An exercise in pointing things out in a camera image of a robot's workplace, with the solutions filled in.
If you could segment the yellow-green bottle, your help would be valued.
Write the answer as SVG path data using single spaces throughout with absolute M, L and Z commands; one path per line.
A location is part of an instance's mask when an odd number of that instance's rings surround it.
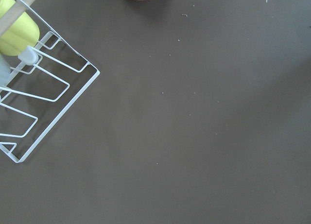
M 17 56 L 39 40 L 38 25 L 26 10 L 35 0 L 0 0 L 0 52 Z

